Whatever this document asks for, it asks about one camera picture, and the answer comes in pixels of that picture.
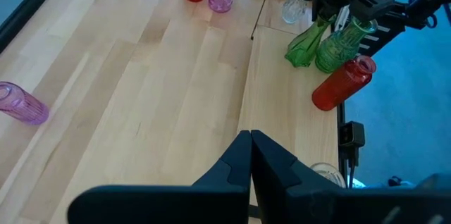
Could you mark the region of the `green round ribbed vase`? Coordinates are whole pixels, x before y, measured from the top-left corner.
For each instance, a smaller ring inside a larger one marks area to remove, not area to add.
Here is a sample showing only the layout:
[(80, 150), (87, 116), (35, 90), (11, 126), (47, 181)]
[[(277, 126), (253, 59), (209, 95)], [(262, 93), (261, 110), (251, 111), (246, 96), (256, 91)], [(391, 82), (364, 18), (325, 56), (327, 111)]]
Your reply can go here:
[(332, 33), (322, 41), (316, 52), (316, 67), (323, 73), (334, 72), (357, 55), (363, 38), (374, 33), (377, 28), (378, 23), (375, 19), (360, 21), (352, 17), (343, 30)]

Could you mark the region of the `green faceted cone vase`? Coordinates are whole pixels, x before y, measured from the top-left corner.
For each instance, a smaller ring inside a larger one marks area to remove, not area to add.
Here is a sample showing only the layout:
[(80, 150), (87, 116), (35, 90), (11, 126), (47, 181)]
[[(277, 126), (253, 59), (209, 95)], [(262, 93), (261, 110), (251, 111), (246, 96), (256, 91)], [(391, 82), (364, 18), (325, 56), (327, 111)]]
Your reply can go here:
[(309, 67), (314, 59), (321, 38), (335, 16), (325, 19), (318, 16), (303, 33), (297, 35), (289, 44), (285, 58), (295, 67)]

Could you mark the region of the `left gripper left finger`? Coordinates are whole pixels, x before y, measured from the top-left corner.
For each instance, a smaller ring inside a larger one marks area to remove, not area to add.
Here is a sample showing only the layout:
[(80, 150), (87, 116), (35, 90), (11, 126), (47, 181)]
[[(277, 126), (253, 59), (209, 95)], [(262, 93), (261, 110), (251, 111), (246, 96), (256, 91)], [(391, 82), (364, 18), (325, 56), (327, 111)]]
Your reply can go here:
[(240, 132), (192, 185), (102, 185), (77, 196), (68, 224), (247, 224), (252, 136)]

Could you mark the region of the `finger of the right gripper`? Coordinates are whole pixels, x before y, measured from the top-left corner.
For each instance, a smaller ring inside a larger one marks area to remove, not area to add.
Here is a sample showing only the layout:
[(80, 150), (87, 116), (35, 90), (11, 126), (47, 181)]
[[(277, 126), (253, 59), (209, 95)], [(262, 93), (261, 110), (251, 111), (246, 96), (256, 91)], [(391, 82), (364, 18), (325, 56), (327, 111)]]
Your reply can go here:
[(332, 2), (326, 2), (326, 20), (327, 21), (334, 21), (337, 14), (339, 14), (341, 9), (340, 5), (335, 5)]
[(311, 19), (316, 20), (318, 17), (323, 17), (324, 3), (322, 1), (313, 1), (311, 7)]

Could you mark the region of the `clear swirl-ribbed glass vase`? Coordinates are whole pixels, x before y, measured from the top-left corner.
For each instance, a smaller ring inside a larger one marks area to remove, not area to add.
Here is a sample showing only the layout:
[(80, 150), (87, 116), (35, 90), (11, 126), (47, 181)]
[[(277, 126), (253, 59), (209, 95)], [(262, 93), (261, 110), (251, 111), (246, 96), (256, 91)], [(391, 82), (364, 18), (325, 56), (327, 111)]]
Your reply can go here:
[(282, 19), (294, 24), (306, 13), (309, 2), (305, 0), (286, 0), (282, 7)]

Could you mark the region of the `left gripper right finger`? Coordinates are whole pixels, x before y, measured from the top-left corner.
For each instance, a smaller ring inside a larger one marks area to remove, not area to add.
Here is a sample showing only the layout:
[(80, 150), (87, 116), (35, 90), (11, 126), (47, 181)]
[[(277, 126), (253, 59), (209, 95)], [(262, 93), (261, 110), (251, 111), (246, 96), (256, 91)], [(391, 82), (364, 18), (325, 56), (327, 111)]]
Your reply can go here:
[(346, 189), (259, 130), (252, 179), (263, 224), (451, 224), (451, 182), (432, 188)]

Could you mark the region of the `red ribbed cylinder vase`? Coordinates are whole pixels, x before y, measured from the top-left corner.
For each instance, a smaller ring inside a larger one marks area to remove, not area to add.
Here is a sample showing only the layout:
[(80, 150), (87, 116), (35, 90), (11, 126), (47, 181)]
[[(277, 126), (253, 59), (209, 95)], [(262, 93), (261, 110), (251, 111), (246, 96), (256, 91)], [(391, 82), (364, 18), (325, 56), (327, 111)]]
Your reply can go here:
[(370, 83), (376, 64), (369, 56), (357, 56), (345, 62), (325, 79), (311, 96), (313, 104), (329, 111)]

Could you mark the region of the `light wooden shelf board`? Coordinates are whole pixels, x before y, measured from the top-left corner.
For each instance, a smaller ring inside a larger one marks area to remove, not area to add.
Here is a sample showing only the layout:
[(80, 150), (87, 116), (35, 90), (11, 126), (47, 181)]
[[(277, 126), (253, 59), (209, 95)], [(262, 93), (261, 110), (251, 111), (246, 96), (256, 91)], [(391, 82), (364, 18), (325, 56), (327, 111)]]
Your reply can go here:
[(314, 66), (295, 68), (285, 59), (292, 33), (258, 26), (254, 33), (238, 130), (260, 130), (307, 167), (338, 167), (337, 111), (311, 100), (326, 79)]

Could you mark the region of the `pink ribbed cylinder vase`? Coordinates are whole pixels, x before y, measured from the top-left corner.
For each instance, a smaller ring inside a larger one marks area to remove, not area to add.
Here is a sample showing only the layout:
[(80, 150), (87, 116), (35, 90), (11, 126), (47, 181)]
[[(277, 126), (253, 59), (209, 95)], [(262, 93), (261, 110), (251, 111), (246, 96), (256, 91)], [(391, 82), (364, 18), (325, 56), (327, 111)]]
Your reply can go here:
[(0, 111), (31, 125), (40, 125), (49, 117), (44, 103), (12, 82), (0, 81)]

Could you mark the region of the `black slotted bracket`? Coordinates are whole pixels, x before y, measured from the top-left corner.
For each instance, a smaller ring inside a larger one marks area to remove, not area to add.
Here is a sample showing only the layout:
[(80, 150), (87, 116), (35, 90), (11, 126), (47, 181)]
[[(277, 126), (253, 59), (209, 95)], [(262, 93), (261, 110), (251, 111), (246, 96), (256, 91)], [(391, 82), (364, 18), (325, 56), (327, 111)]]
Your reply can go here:
[(377, 17), (377, 27), (374, 32), (365, 33), (357, 30), (357, 36), (360, 40), (357, 41), (354, 37), (351, 39), (346, 37), (345, 40), (350, 40), (351, 43), (345, 43), (345, 47), (351, 48), (356, 55), (373, 56), (405, 31), (404, 19), (405, 17), (401, 13), (394, 12)]

